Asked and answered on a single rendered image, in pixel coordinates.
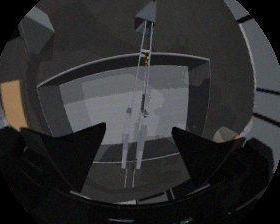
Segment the grey jar with wooden lid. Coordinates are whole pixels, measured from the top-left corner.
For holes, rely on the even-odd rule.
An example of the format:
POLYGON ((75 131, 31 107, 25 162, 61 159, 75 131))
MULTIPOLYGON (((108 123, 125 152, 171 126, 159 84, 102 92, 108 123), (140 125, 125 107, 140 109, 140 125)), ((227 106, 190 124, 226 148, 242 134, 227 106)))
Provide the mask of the grey jar with wooden lid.
POLYGON ((213 140, 216 141, 216 143, 222 143, 222 141, 230 141, 233 139, 240 139, 240 135, 237 135, 237 133, 234 133, 233 131, 229 131, 229 128, 225 128, 224 125, 216 133, 214 133, 213 140))

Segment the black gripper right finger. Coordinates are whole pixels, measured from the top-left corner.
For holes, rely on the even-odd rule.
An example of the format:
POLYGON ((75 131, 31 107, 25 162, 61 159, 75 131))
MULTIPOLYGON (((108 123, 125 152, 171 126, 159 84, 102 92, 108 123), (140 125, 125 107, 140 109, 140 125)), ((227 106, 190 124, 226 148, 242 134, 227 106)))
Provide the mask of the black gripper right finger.
POLYGON ((221 167, 226 157, 229 157, 229 153, 238 147, 244 147, 246 141, 244 136, 237 140, 216 143, 176 127, 172 129, 172 137, 196 190, 208 185, 208 180, 221 167))

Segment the grey roasting tin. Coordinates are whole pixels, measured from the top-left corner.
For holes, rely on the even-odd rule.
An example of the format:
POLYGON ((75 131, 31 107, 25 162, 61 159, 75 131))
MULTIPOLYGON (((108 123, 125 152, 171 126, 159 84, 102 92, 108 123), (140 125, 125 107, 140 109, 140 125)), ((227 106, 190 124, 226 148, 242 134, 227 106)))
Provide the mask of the grey roasting tin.
POLYGON ((137 161, 145 93, 149 120, 141 161, 156 160, 179 155, 172 137, 173 127, 203 137, 211 95, 209 60, 184 53, 151 52, 147 92, 148 67, 145 71, 140 53, 109 56, 76 65, 52 76, 50 80, 42 81, 36 89, 42 103, 40 107, 54 137, 105 123, 105 135, 93 159, 93 163, 97 164, 121 163, 125 117, 132 104, 127 161, 137 161))

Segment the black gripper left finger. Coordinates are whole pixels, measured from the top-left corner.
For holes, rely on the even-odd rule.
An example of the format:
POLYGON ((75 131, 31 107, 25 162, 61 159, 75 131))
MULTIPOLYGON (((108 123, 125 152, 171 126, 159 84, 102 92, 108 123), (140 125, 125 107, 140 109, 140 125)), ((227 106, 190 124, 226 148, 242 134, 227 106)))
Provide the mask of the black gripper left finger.
POLYGON ((42 135, 30 128, 20 127, 20 135, 26 140, 27 149, 46 156, 60 177, 80 193, 105 135, 105 123, 93 125, 69 135, 54 137, 42 135))

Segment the light brown wooden board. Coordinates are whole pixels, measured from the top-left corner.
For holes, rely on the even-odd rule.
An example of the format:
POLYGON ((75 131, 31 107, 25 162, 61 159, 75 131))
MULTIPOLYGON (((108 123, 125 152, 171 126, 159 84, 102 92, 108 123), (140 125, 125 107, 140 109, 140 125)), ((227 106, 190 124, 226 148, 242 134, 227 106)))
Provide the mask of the light brown wooden board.
POLYGON ((0 83, 2 89, 2 96, 4 104, 4 113, 6 113, 6 120, 16 132, 20 131, 20 127, 31 129, 31 124, 28 123, 26 100, 24 100, 23 93, 23 79, 12 81, 11 83, 0 83))

